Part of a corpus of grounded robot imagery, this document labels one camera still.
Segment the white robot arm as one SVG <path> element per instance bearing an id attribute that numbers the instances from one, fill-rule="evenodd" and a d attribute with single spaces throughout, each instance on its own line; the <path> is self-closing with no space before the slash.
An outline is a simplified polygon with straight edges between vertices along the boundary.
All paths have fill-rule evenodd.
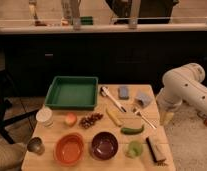
<path id="1" fill-rule="evenodd" d="M 162 126 L 169 123 L 183 101 L 207 115 L 207 87 L 202 85 L 204 79 L 205 70 L 197 63 L 171 69 L 163 75 L 163 87 L 156 96 Z"/>

